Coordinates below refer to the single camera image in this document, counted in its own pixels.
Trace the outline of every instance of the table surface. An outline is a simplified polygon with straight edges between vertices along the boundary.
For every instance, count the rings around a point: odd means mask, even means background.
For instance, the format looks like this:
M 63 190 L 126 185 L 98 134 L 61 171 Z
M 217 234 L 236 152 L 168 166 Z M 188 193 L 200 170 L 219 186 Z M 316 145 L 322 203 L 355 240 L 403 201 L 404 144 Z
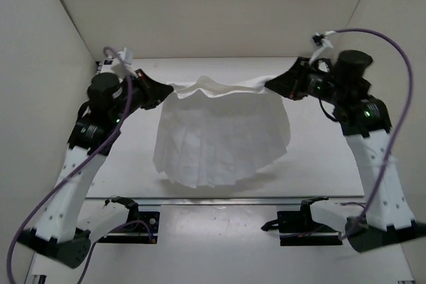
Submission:
M 257 76 L 282 74 L 294 58 L 136 59 L 153 79 L 196 81 L 206 75 L 225 84 Z M 290 121 L 288 153 L 256 176 L 235 186 L 187 188 L 158 174 L 152 163 L 161 107 L 138 110 L 122 126 L 122 134 L 90 188 L 89 198 L 112 195 L 132 198 L 262 198 L 362 196 L 355 160 L 341 128 L 322 113 L 318 101 L 284 100 Z
M 99 200 L 86 201 L 90 214 Z M 397 284 L 412 275 L 400 245 L 363 254 L 335 247 L 280 247 L 260 226 L 276 206 L 162 206 L 156 245 L 98 244 L 83 283 Z M 30 274 L 75 284 L 71 270 L 37 255 Z

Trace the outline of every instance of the white garment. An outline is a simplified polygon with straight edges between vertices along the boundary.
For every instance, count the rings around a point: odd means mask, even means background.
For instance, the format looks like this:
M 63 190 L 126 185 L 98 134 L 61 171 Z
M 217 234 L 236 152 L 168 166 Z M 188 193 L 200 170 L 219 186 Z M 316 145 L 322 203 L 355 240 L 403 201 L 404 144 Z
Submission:
M 191 188 L 232 185 L 283 156 L 290 125 L 281 97 L 264 87 L 272 78 L 168 83 L 175 91 L 162 105 L 157 172 Z

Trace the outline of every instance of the white cloth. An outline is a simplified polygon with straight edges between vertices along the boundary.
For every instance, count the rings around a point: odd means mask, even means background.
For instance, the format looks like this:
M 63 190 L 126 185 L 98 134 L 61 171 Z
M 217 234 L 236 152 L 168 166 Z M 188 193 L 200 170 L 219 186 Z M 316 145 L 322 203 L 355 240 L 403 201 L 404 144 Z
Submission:
M 164 101 L 154 150 L 157 172 L 173 182 L 232 185 L 286 153 L 290 125 L 276 93 L 264 87 L 275 76 L 232 85 L 207 76 L 173 82 Z

